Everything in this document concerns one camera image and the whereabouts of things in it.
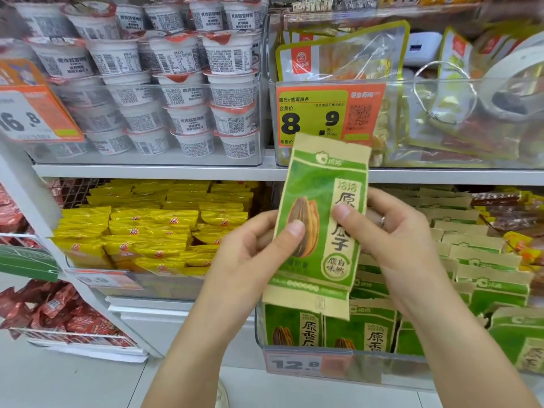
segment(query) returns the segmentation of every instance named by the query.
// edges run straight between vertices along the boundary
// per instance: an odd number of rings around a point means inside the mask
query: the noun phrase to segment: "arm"
[[[255,216],[221,240],[202,291],[147,391],[141,408],[213,408],[230,341],[268,280],[304,234],[295,220],[272,240],[277,211]]]
[[[425,217],[397,198],[369,189],[384,229],[347,205],[332,217],[379,263],[391,297],[416,329],[445,408],[541,405],[493,338],[452,288]]]

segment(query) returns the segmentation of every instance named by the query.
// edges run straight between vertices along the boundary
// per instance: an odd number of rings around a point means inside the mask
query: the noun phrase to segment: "shoe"
[[[228,408],[227,390],[221,382],[221,379],[217,384],[217,397],[215,398],[215,408]]]

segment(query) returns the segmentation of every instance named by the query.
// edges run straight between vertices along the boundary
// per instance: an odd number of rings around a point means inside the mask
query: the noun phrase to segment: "fingernail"
[[[349,215],[350,212],[351,210],[349,206],[343,203],[338,203],[332,208],[332,211],[331,211],[331,213],[333,214],[333,216],[335,217],[337,221],[344,220],[346,216]]]
[[[285,226],[285,229],[297,238],[302,236],[305,231],[304,223],[302,223],[298,219],[295,219],[292,222],[288,223],[287,226]]]

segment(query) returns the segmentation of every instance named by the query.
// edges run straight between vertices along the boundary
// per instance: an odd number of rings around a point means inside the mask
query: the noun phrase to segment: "green sign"
[[[59,266],[43,250],[0,245],[0,272],[54,282],[58,279]]]

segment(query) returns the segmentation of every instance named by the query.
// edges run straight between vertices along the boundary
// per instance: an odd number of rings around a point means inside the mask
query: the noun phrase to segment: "person's left hand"
[[[272,240],[276,218],[277,211],[261,213],[223,237],[185,324],[211,330],[218,345],[230,343],[303,239],[304,224],[295,220]]]

